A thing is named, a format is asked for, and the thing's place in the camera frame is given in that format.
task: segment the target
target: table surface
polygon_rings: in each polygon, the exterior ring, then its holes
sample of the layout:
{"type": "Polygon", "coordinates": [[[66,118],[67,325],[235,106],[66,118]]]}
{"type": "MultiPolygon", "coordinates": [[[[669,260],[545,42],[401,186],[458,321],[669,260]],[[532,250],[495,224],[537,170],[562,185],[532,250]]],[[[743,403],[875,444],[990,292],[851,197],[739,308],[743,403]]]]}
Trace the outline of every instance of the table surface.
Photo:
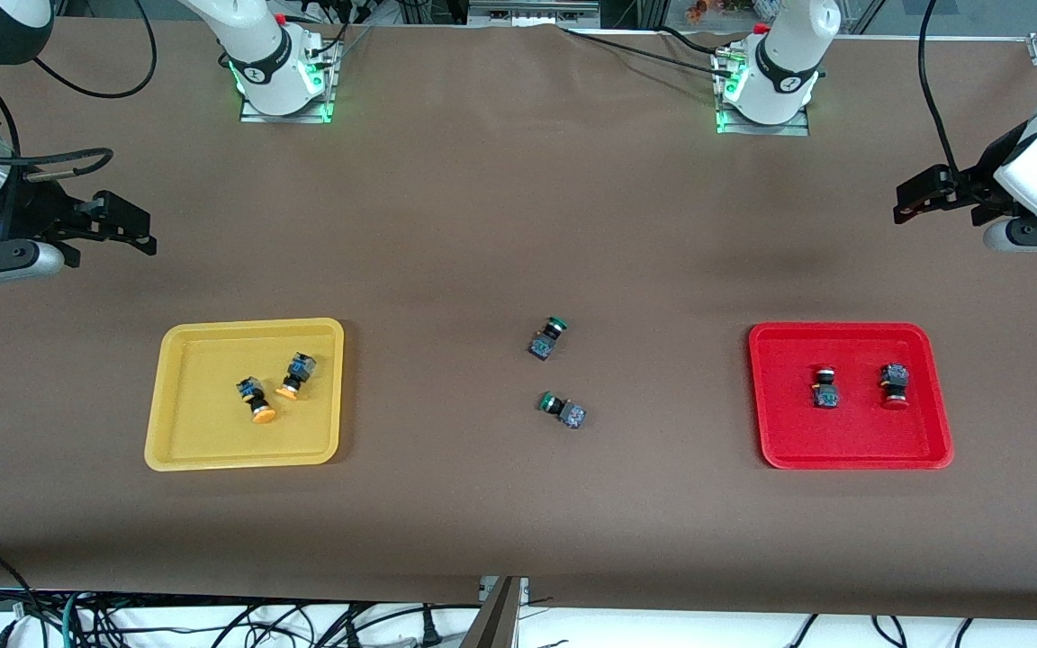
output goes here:
{"type": "MultiPolygon", "coordinates": [[[[699,73],[553,28],[375,29],[334,123],[240,124],[205,26],[156,34],[119,102],[0,68],[24,151],[114,148],[64,187],[161,242],[0,286],[0,553],[37,587],[465,600],[523,573],[570,605],[1037,617],[1037,255],[987,251],[966,213],[892,224],[940,160],[913,40],[835,41],[811,136],[764,139],[716,134],[699,73]],[[571,327],[539,364],[551,313],[571,327]],[[168,329],[313,316],[346,329],[331,462],[145,467],[168,329]],[[921,325],[954,462],[766,467],[764,320],[921,325]]],[[[144,39],[60,21],[45,60],[119,89],[144,39]]],[[[1037,106],[1020,43],[929,57],[962,161],[1037,106]]]]}

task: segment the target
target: component with teal cap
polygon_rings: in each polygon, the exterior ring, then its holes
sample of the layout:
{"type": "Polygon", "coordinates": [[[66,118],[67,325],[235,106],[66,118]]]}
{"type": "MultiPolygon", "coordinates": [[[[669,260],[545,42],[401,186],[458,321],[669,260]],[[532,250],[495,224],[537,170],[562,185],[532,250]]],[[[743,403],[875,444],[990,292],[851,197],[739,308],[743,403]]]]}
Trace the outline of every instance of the component with teal cap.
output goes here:
{"type": "Polygon", "coordinates": [[[559,341],[559,336],[567,330],[567,323],[558,317],[551,317],[546,320],[546,325],[542,327],[542,331],[535,333],[534,339],[530,341],[527,350],[530,351],[531,356],[538,358],[539,360],[546,360],[551,357],[552,350],[555,349],[555,344],[559,341]]]}
{"type": "Polygon", "coordinates": [[[538,408],[546,412],[546,414],[555,415],[564,426],[570,427],[571,430],[579,429],[584,423],[584,419],[587,418],[587,411],[576,405],[573,402],[557,397],[551,392],[542,395],[542,400],[538,401],[538,408]]]}

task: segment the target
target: white floor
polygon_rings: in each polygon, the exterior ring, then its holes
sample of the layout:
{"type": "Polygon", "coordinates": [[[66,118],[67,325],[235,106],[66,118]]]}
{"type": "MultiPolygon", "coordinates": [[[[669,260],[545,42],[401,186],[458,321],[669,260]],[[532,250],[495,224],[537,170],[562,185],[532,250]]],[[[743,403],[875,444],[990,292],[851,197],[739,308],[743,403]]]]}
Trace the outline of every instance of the white floor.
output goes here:
{"type": "MultiPolygon", "coordinates": [[[[374,619],[415,603],[388,603],[359,617],[358,623],[374,619]]],[[[120,611],[114,618],[120,627],[220,627],[229,623],[243,608],[158,608],[143,611],[120,611]]],[[[289,607],[263,608],[252,618],[270,622],[288,611],[289,607]]],[[[338,615],[343,605],[317,605],[308,608],[317,631],[324,630],[338,615]]],[[[785,648],[802,627],[803,615],[723,614],[723,612],[666,612],[666,611],[587,611],[587,609],[523,609],[526,619],[518,623],[517,648],[544,648],[565,641],[563,648],[785,648]]],[[[0,630],[13,617],[10,612],[0,612],[0,630]]],[[[474,611],[436,611],[435,622],[440,635],[450,636],[466,631],[474,618],[474,611]]],[[[309,639],[309,628],[298,615],[289,617],[290,623],[281,624],[309,639]]],[[[884,627],[893,632],[893,624],[881,617],[884,627]]],[[[961,619],[914,618],[901,619],[909,648],[952,648],[955,630],[961,619]]],[[[247,632],[231,632],[222,648],[239,648],[247,640],[247,632]]],[[[127,636],[132,648],[209,648],[217,631],[202,635],[172,635],[147,632],[127,636]]],[[[390,645],[407,638],[421,637],[419,615],[409,615],[385,624],[377,624],[359,635],[363,645],[390,645]]],[[[61,638],[50,635],[51,645],[61,645],[61,638]]],[[[37,622],[25,620],[17,627],[10,648],[39,648],[41,639],[37,622]]],[[[259,648],[306,648],[306,641],[286,637],[263,641],[259,648]]],[[[815,622],[803,648],[891,648],[873,630],[869,617],[823,615],[815,622]]],[[[1011,620],[980,619],[963,637],[962,648],[1027,648],[1037,645],[1037,622],[1011,622],[1011,620]]]]}

